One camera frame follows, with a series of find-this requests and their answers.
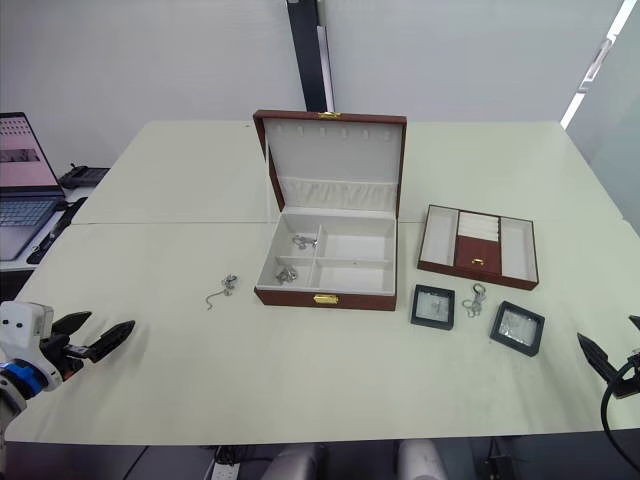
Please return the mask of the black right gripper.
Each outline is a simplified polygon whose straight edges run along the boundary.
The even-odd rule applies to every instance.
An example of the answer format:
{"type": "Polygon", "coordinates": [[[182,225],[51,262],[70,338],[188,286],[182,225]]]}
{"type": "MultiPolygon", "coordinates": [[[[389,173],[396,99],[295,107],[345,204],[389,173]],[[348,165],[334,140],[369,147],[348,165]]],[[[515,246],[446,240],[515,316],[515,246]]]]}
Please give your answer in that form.
{"type": "MultiPolygon", "coordinates": [[[[640,317],[630,315],[629,320],[640,329],[640,317]]],[[[606,382],[607,391],[616,399],[624,399],[639,393],[639,354],[633,353],[613,375],[608,355],[587,336],[577,333],[579,346],[589,365],[606,382]]]]}

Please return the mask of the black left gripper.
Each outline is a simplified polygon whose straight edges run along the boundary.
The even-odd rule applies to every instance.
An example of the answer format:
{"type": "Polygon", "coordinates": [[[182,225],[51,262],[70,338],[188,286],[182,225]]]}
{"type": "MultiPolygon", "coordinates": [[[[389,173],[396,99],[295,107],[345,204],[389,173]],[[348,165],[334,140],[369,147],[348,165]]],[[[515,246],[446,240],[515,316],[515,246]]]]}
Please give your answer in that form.
{"type": "Polygon", "coordinates": [[[118,323],[87,349],[71,345],[70,335],[79,330],[91,315],[90,311],[81,311],[63,316],[52,324],[52,335],[40,341],[41,353],[60,373],[63,380],[68,380],[79,372],[85,360],[89,359],[93,363],[101,361],[125,342],[135,326],[133,320],[118,323]]]}

